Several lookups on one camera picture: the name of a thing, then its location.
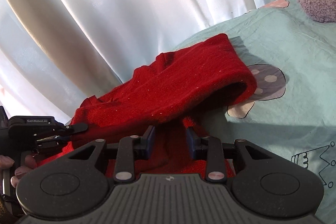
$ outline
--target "bed sheet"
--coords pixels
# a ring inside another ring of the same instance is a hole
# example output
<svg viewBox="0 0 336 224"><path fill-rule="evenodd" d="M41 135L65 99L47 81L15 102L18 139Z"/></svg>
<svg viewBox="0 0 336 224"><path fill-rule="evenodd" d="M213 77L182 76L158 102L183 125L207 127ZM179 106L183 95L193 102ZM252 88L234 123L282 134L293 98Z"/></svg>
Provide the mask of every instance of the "bed sheet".
<svg viewBox="0 0 336 224"><path fill-rule="evenodd" d="M316 216L336 223L336 23L310 20L296 0L278 0L185 40L226 33L258 88L246 102L206 113L223 142L245 138L317 174L325 195Z"/></svg>

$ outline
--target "satin curtain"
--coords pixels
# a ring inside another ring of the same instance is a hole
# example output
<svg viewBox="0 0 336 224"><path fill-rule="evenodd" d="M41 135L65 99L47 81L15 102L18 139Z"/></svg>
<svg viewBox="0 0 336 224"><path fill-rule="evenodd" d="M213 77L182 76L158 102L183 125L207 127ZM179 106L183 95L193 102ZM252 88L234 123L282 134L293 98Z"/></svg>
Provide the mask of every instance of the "satin curtain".
<svg viewBox="0 0 336 224"><path fill-rule="evenodd" d="M0 101L67 122L189 36L273 0L0 0Z"/></svg>

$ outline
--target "folded red cloth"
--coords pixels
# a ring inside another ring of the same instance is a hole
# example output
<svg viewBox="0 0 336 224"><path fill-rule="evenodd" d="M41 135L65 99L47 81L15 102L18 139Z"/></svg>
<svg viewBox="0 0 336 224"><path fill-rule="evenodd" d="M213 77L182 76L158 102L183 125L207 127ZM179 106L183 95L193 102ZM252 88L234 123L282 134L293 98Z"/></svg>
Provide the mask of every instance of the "folded red cloth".
<svg viewBox="0 0 336 224"><path fill-rule="evenodd" d="M137 161L136 172L204 175L205 162L189 157L185 128L193 126L199 136L207 135L197 122L199 114L242 102L256 87L226 34L162 53L149 66L137 68L130 81L100 98L84 100L71 123L85 122L89 129L74 135L72 145L63 152L97 138L116 143L125 136L142 135L149 125L155 125L152 157ZM113 162L108 170L111 175Z"/></svg>

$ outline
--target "ribbed gray panel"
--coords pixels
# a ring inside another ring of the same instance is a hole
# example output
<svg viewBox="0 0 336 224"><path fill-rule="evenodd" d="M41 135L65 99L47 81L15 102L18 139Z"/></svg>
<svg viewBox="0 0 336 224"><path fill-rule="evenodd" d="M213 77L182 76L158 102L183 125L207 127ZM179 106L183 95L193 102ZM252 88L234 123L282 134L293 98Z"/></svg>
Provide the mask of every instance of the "ribbed gray panel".
<svg viewBox="0 0 336 224"><path fill-rule="evenodd" d="M236 204L224 186L207 183L198 174L142 174L133 184L116 186L108 200L88 215L57 222L27 216L20 223L321 224L313 216L279 221L253 215Z"/></svg>

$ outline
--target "teddy bear leg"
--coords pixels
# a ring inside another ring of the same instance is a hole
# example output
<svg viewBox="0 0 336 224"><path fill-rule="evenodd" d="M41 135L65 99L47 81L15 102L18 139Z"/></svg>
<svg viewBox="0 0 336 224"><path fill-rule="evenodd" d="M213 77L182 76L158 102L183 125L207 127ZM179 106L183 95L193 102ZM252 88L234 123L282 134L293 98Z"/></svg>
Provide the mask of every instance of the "teddy bear leg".
<svg viewBox="0 0 336 224"><path fill-rule="evenodd" d="M312 20L336 22L336 0L298 0Z"/></svg>

